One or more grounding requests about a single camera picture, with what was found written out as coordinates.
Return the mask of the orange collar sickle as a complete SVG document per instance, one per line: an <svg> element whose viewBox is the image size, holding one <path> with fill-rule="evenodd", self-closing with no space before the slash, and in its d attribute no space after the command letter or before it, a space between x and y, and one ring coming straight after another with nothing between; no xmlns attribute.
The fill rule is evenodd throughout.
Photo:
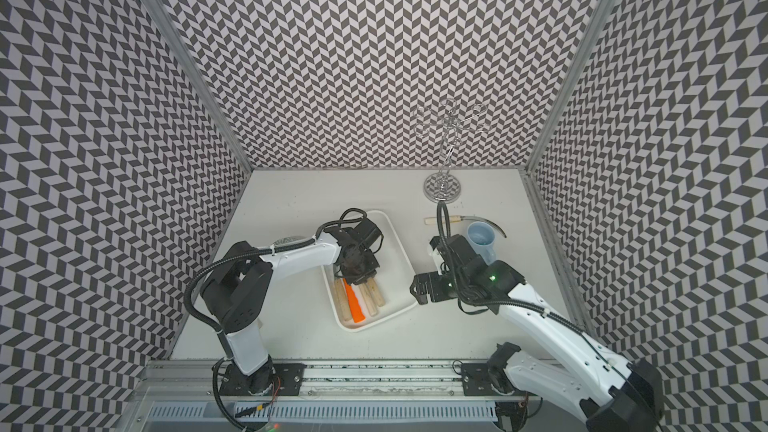
<svg viewBox="0 0 768 432"><path fill-rule="evenodd" d="M345 279L342 280L342 284L344 285L344 288L345 288L347 303L350 309L353 322L356 324L363 322L366 319L366 317L362 311L362 308L360 306L360 303L354 288Z"/></svg>

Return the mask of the wooden handle sickle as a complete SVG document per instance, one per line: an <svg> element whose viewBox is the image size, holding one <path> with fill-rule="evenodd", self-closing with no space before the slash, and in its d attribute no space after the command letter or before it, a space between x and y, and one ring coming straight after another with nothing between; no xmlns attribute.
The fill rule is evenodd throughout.
<svg viewBox="0 0 768 432"><path fill-rule="evenodd" d="M383 294L381 293L379 286L377 285L376 280L373 277L367 280L367 286L376 306L383 307L386 304L386 301L383 297Z"/></svg>

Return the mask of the white plastic storage box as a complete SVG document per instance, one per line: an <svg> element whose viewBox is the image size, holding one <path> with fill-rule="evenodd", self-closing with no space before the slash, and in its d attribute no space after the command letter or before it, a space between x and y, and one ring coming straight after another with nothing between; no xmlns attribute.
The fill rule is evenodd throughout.
<svg viewBox="0 0 768 432"><path fill-rule="evenodd" d="M367 213L368 218L383 232L383 247L375 254L380 266L374 279L384 300L384 304L378 307L378 313L369 315L361 292L357 286L353 286L364 320L359 323L355 323L352 318L346 320L337 300L333 267L321 268L333 319L341 330L350 333L362 332L392 321L418 305L417 300L410 294L410 284L415 271L390 218L380 210L368 210Z"/></svg>

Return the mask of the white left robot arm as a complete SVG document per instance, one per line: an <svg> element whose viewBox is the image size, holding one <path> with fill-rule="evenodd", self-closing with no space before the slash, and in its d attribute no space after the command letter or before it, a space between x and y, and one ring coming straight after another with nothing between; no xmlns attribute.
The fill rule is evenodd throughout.
<svg viewBox="0 0 768 432"><path fill-rule="evenodd" d="M373 246L382 243L383 232L357 208L320 225L306 239L264 248L241 241L193 276L183 305L216 334L232 362L226 377L249 395L275 392L276 373L257 324L270 284L330 266L345 281L359 285L376 275L379 262Z"/></svg>

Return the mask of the blue blade sickle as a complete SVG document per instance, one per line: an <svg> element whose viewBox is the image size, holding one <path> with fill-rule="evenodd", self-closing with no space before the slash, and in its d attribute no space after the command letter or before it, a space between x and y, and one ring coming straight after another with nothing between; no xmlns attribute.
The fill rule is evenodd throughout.
<svg viewBox="0 0 768 432"><path fill-rule="evenodd" d="M379 313L379 305L374 297L372 289L367 283L358 286L370 317L376 317Z"/></svg>

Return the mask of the light blue mug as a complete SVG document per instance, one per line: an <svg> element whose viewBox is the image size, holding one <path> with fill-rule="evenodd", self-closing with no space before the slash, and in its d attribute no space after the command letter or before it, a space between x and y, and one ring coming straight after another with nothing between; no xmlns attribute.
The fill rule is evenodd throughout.
<svg viewBox="0 0 768 432"><path fill-rule="evenodd" d="M466 237L472 249L487 265L497 260L494 250L496 234L489 224L480 221L472 222L467 228Z"/></svg>

